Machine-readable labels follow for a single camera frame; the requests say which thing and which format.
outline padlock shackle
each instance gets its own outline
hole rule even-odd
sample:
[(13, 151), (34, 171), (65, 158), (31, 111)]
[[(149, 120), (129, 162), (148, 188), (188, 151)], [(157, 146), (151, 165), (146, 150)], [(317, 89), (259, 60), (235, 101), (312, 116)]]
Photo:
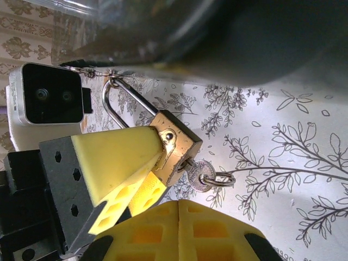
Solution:
[(152, 116), (156, 116), (158, 109), (153, 106), (147, 99), (145, 99), (140, 93), (138, 93), (133, 87), (125, 83), (120, 78), (110, 77), (110, 84), (115, 88), (120, 87), (123, 91), (131, 95), (137, 102), (140, 103)]
[(126, 122), (111, 107), (109, 94), (110, 94), (110, 89), (112, 87), (113, 85), (111, 84), (110, 78), (109, 78), (109, 80), (105, 82), (103, 91), (102, 91), (103, 107), (107, 111), (107, 113), (110, 115), (110, 117), (113, 118), (113, 120), (117, 123), (117, 125), (120, 126), (121, 129), (129, 128), (129, 125), (126, 124)]

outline white patterned surface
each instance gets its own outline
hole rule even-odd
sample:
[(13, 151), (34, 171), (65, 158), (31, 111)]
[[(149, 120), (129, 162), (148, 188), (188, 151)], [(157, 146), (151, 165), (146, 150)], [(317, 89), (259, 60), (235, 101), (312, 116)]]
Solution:
[[(234, 188), (195, 192), (186, 176), (166, 195), (188, 198), (259, 228), (283, 260), (346, 260), (348, 134), (346, 59), (335, 50), (276, 82), (251, 88), (128, 78), (159, 109), (178, 116), (204, 141), (196, 159), (232, 172)], [(85, 132), (116, 128), (102, 108), (103, 79)], [(130, 126), (151, 116), (112, 90), (111, 104)]]

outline key ring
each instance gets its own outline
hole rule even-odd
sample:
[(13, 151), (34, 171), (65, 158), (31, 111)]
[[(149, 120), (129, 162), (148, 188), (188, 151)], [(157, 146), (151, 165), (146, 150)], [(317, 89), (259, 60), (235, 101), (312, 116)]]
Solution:
[[(217, 181), (216, 178), (220, 177), (220, 178), (228, 178), (227, 181)], [(206, 183), (209, 184), (213, 187), (217, 187), (217, 188), (226, 188), (226, 187), (232, 187), (235, 184), (235, 178), (232, 174), (229, 174), (227, 172), (217, 172), (216, 173), (216, 177), (215, 179), (210, 179), (206, 176), (202, 176), (200, 177), (200, 181), (202, 183)]]

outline yellow plastic part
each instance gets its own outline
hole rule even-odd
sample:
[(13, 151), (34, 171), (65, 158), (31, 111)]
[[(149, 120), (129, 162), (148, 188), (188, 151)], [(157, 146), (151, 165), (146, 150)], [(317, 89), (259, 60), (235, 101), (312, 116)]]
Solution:
[(135, 127), (71, 136), (92, 204), (107, 204), (89, 230), (112, 227), (155, 166), (163, 147), (157, 131)]
[(178, 202), (171, 201), (98, 235), (114, 241), (103, 261), (178, 261)]
[(166, 186), (150, 172), (128, 205), (132, 216), (139, 215), (151, 207), (165, 190)]
[(244, 235), (256, 228), (189, 200), (179, 201), (180, 261), (259, 261)]

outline floral wallpaper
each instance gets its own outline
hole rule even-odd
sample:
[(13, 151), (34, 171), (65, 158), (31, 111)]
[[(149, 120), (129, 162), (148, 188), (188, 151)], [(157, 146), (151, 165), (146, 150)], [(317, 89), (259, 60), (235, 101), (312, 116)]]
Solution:
[[(0, 106), (6, 106), (10, 70), (24, 62), (51, 64), (53, 12), (21, 0), (0, 0)], [(0, 115), (0, 169), (14, 148), (6, 115)]]
[[(342, 83), (348, 78), (332, 64), (330, 70), (318, 67), (320, 62), (325, 64), (321, 58), (246, 88), (125, 78), (203, 139), (196, 159), (237, 179), (232, 188), (200, 193), (183, 175), (163, 202), (186, 198), (250, 223), (284, 261), (346, 260), (348, 134), (342, 119), (348, 93)], [(103, 81), (83, 78), (95, 110), (83, 122), (84, 132), (117, 128), (102, 107)], [(153, 118), (122, 91), (112, 90), (110, 100), (130, 126)]]

